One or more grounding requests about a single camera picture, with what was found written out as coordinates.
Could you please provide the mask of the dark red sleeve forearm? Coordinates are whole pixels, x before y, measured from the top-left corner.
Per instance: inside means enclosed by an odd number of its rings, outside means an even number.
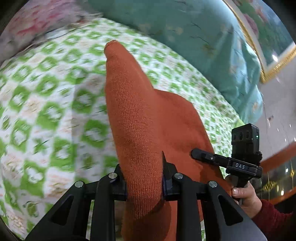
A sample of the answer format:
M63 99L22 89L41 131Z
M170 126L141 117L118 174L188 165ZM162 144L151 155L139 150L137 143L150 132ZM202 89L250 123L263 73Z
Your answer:
M295 240L295 211L279 212L274 205L262 200L260 212L252 219L268 241Z

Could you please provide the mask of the person's right hand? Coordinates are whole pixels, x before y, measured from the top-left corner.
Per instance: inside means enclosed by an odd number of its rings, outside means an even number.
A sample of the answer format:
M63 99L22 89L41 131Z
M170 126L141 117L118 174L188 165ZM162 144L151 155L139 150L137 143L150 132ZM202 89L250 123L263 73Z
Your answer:
M238 188L234 187L234 184L236 184L237 181L235 176L227 175L225 180L231 186L232 197L240 199L240 201L242 201L240 207L250 218L254 218L260 212L262 208L262 202L257 197L255 189L251 183L247 182L243 188Z

